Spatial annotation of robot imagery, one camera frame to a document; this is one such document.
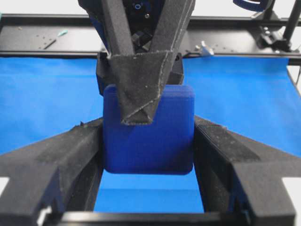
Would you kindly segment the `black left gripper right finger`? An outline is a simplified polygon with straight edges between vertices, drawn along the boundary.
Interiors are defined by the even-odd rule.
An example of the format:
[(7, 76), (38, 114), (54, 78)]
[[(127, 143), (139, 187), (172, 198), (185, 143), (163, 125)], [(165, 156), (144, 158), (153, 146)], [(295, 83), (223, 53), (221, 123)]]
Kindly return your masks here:
[(200, 117), (194, 118), (193, 151), (205, 212), (235, 224), (300, 225), (299, 157)]

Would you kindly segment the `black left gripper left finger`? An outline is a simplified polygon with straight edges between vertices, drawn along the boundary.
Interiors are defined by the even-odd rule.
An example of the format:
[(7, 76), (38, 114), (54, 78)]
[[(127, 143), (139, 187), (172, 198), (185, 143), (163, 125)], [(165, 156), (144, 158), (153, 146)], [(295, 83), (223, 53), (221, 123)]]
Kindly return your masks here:
[(0, 157), (0, 223), (40, 226), (48, 214), (92, 211), (101, 182), (103, 119)]

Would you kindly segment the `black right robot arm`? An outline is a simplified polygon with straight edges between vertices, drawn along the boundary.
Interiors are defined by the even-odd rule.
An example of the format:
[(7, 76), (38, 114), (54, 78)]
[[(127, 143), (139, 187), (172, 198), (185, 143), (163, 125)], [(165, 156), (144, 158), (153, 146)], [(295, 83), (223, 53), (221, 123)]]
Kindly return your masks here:
[(107, 49), (97, 57), (100, 92), (116, 85), (122, 124), (151, 124), (195, 1), (80, 0), (79, 5)]

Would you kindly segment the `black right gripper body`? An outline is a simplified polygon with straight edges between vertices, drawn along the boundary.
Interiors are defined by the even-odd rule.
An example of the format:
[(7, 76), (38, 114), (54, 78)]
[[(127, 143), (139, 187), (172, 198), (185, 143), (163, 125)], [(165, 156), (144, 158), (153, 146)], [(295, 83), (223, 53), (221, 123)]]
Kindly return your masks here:
[[(193, 0), (122, 0), (135, 53), (177, 52), (195, 7)], [(104, 46), (105, 36), (100, 0), (80, 0)]]

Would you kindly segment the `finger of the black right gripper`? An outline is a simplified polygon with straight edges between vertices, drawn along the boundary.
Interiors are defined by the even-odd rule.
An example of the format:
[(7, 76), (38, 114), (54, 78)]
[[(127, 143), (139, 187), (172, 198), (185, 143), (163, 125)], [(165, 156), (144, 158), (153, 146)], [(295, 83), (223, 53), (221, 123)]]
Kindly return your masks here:
[(110, 59), (122, 124), (152, 123), (177, 54), (165, 50)]
[(129, 56), (135, 53), (127, 15), (121, 0), (101, 0), (102, 20), (109, 46), (109, 56)]

